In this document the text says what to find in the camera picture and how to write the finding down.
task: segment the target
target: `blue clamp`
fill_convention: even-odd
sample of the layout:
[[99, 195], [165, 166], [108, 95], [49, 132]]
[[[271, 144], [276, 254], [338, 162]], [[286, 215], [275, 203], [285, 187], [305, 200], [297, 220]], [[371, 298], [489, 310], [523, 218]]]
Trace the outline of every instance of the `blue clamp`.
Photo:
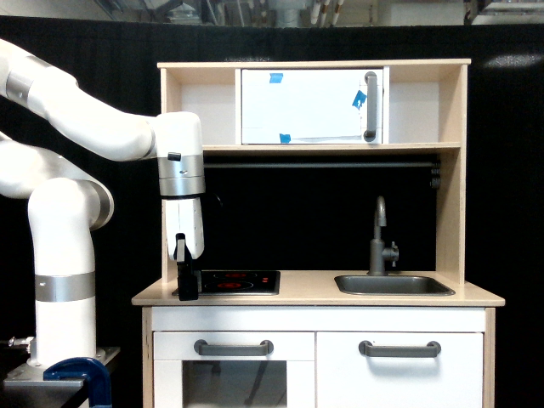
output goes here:
[[110, 373], [98, 360], [76, 357], [51, 365], [43, 372], [43, 380], [82, 378], [88, 386], [90, 408], [111, 408]]

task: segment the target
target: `induction cooktop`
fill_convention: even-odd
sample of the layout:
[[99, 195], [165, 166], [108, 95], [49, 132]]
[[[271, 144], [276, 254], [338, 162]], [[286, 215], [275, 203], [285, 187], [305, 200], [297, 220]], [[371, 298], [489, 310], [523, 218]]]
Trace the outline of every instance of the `induction cooktop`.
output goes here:
[[[279, 270], [200, 270], [199, 295], [277, 295], [280, 292]], [[178, 296], [178, 289], [173, 293]]]

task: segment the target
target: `silver metal band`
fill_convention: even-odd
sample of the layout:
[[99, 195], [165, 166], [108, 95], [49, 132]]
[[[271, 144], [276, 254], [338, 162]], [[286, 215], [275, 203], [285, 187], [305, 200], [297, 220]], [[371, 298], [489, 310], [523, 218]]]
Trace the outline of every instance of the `silver metal band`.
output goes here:
[[105, 192], [104, 188], [100, 184], [95, 183], [94, 181], [87, 180], [89, 185], [96, 191], [96, 194], [99, 197], [100, 200], [100, 214], [96, 218], [96, 221], [94, 221], [93, 225], [91, 225], [90, 230], [94, 231], [98, 228], [102, 227], [105, 222], [108, 219], [108, 216], [110, 215], [110, 197]]
[[36, 275], [36, 300], [40, 302], [73, 302], [92, 298], [94, 272], [67, 276]]
[[6, 81], [6, 94], [10, 100], [28, 108], [28, 92], [31, 89], [37, 73], [51, 65], [34, 55], [25, 57], [25, 62], [17, 66], [8, 75]]
[[206, 191], [202, 155], [179, 155], [179, 160], [159, 157], [157, 161], [161, 196], [192, 196]]
[[159, 178], [163, 197], [196, 196], [206, 192], [204, 176], [189, 178]]

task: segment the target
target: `faucet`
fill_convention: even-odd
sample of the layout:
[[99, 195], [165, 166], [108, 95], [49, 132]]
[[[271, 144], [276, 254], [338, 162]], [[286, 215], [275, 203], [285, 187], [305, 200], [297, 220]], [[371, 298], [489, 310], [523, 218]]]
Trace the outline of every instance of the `faucet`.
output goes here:
[[371, 276], [387, 276], [385, 271], [385, 261], [396, 262], [399, 260], [399, 248], [391, 244], [390, 248], [385, 247], [385, 242], [382, 240], [382, 227], [387, 225], [385, 218], [385, 200], [380, 195], [377, 198], [376, 211], [374, 212], [374, 239], [371, 240], [371, 266], [368, 270], [368, 275]]

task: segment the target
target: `gray handle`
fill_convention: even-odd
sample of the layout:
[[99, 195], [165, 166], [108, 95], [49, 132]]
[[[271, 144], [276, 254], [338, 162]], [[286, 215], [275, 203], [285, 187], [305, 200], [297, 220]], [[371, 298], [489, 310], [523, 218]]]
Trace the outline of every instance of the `gray handle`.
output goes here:
[[366, 142], [376, 138], [377, 130], [377, 76], [374, 72], [367, 72], [365, 81], [368, 85], [366, 95], [366, 130], [363, 135]]
[[398, 357], [398, 358], [418, 358], [429, 359], [440, 354], [440, 344], [438, 342], [429, 342], [427, 346], [373, 346], [371, 342], [365, 340], [359, 344], [359, 352], [368, 357]]
[[269, 340], [264, 340], [258, 346], [225, 346], [208, 344], [206, 340], [197, 340], [195, 342], [195, 351], [199, 355], [250, 357], [272, 353], [274, 344]]

